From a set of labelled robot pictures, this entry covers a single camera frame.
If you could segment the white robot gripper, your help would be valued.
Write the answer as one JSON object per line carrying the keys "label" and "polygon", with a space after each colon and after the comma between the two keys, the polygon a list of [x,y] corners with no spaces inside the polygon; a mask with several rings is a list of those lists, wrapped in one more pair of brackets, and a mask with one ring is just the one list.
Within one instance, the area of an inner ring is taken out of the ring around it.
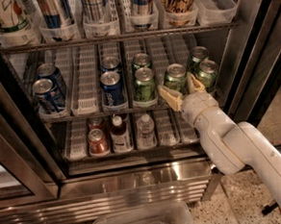
{"label": "white robot gripper", "polygon": [[217,107],[218,102],[212,94],[205,92],[206,88],[192,73],[187,73],[187,86],[189,95],[183,99],[183,94],[169,87],[158,86],[158,91],[167,104],[181,115],[191,126],[196,118],[211,107]]}

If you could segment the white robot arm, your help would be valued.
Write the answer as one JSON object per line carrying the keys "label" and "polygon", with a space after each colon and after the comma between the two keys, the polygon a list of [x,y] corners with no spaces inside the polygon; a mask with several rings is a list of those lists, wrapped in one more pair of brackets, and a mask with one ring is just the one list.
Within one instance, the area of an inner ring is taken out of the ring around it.
{"label": "white robot arm", "polygon": [[190,94],[158,86],[160,95],[198,131],[202,148],[218,170],[231,175],[251,166],[281,208],[280,152],[253,125],[235,123],[192,74],[187,76]]}

